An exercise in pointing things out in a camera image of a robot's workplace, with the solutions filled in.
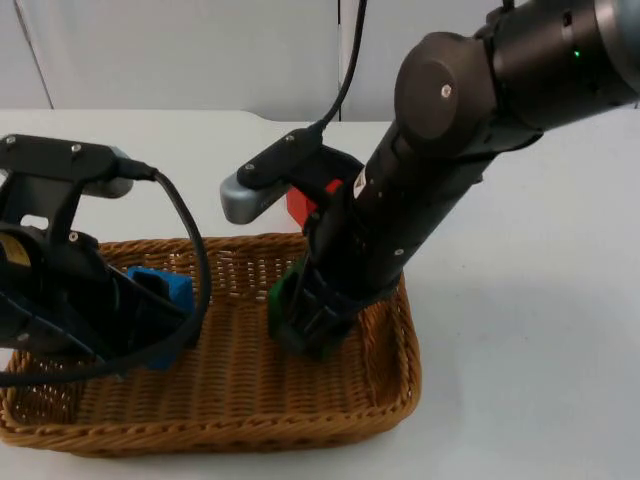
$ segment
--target woven basket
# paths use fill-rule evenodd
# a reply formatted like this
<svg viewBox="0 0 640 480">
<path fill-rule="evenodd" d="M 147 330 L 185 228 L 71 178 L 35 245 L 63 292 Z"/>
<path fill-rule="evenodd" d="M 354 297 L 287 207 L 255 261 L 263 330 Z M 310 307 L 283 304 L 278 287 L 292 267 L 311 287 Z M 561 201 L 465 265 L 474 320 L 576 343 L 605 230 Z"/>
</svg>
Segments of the woven basket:
<svg viewBox="0 0 640 480">
<path fill-rule="evenodd" d="M 214 293 L 195 350 L 168 372 L 141 368 L 124 381 L 2 390 L 2 439 L 83 456 L 272 451 L 357 442 L 411 414 L 421 375 L 404 283 L 391 300 L 361 314 L 359 327 L 327 361 L 314 362 L 287 356 L 267 334 L 267 290 L 303 253 L 303 237 L 205 243 Z M 187 240 L 102 249 L 118 267 L 195 275 Z M 7 370 L 60 368 L 14 353 Z"/>
</svg>

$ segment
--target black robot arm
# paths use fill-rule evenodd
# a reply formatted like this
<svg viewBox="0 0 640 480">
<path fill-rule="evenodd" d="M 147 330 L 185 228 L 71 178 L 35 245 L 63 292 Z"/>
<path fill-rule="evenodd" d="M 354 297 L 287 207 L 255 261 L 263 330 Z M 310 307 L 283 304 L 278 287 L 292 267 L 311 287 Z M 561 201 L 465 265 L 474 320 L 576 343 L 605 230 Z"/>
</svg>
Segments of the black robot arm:
<svg viewBox="0 0 640 480">
<path fill-rule="evenodd" d="M 394 122 L 366 166 L 309 219 L 305 259 L 272 290 L 272 336 L 323 355 L 361 309 L 394 289 L 496 156 L 636 102 L 639 80 L 637 0 L 507 1 L 473 37 L 426 36 L 400 68 Z M 296 168 L 311 163 L 307 156 Z M 239 172 L 241 186 L 259 183 L 264 167 L 255 167 Z"/>
</svg>

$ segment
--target red block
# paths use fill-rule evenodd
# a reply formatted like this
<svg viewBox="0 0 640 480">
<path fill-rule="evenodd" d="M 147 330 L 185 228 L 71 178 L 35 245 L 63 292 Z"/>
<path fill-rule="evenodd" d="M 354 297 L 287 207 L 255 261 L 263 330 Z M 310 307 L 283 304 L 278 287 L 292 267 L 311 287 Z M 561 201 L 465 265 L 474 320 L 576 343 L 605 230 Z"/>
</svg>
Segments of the red block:
<svg viewBox="0 0 640 480">
<path fill-rule="evenodd" d="M 325 189 L 329 193 L 334 193 L 340 185 L 342 185 L 342 181 L 335 179 L 329 183 Z M 289 215 L 291 215 L 301 227 L 304 226 L 307 218 L 316 208 L 316 204 L 305 197 L 297 188 L 291 188 L 287 192 L 287 210 L 289 211 Z"/>
</svg>

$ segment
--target table surface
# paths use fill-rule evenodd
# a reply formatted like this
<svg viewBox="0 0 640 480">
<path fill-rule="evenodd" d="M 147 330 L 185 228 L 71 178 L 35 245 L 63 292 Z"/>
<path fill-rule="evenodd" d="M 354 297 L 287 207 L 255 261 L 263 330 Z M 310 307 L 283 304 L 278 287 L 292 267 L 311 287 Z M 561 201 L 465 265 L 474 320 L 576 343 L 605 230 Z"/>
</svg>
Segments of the table surface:
<svg viewBox="0 0 640 480">
<path fill-rule="evenodd" d="M 640 471 L 640 115 L 621 110 L 500 157 L 406 269 L 424 387 L 365 443 L 281 454 L 93 460 L 0 446 L 6 478 L 631 479 Z M 243 112 L 0 112 L 0 136 L 116 145 L 164 171 L 203 235 L 296 230 L 282 202 L 228 224 L 219 182 L 296 124 Z M 387 125 L 334 124 L 365 161 Z M 184 236 L 161 189 L 86 198 L 101 241 Z M 8 352 L 0 352 L 0 360 Z"/>
</svg>

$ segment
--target black cable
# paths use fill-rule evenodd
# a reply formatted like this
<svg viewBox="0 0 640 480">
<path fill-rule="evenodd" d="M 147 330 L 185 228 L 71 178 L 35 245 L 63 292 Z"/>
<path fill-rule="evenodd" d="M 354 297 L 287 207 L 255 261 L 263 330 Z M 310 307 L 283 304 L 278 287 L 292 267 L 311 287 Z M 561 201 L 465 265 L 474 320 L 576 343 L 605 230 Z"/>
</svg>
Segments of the black cable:
<svg viewBox="0 0 640 480">
<path fill-rule="evenodd" d="M 312 128 L 320 128 L 320 130 L 327 128 L 331 119 L 333 119 L 333 117 L 336 116 L 336 113 L 340 110 L 342 102 L 344 102 L 347 92 L 349 92 L 349 87 L 351 86 L 351 81 L 353 80 L 353 76 L 356 71 L 356 64 L 358 63 L 358 54 L 360 53 L 360 44 L 362 43 L 362 31 L 364 29 L 364 16 L 366 11 L 367 0 L 360 0 L 356 18 L 356 29 L 353 35 L 353 49 L 351 50 L 351 58 L 349 59 L 347 74 L 344 77 L 344 81 L 342 82 L 342 86 L 340 87 L 340 91 L 338 92 L 338 96 L 333 102 L 333 105 L 324 117 L 312 125 Z"/>
<path fill-rule="evenodd" d="M 120 374 L 133 367 L 154 360 L 167 351 L 176 351 L 180 349 L 200 328 L 209 306 L 209 298 L 211 297 L 211 275 L 204 241 L 202 240 L 202 236 L 200 235 L 195 220 L 191 216 L 184 200 L 182 200 L 180 193 L 173 183 L 171 183 L 171 180 L 155 169 L 152 170 L 152 173 L 152 178 L 145 179 L 155 180 L 162 186 L 178 212 L 178 215 L 189 234 L 189 238 L 193 243 L 200 277 L 198 302 L 193 314 L 170 337 L 149 347 L 138 350 L 137 352 L 125 355 L 124 357 L 109 360 L 106 363 L 93 365 L 91 367 L 77 368 L 69 371 L 61 370 L 56 374 L 23 375 L 15 373 L 0 373 L 0 387 L 6 388 L 69 383 L 89 380 L 95 377 Z"/>
</svg>

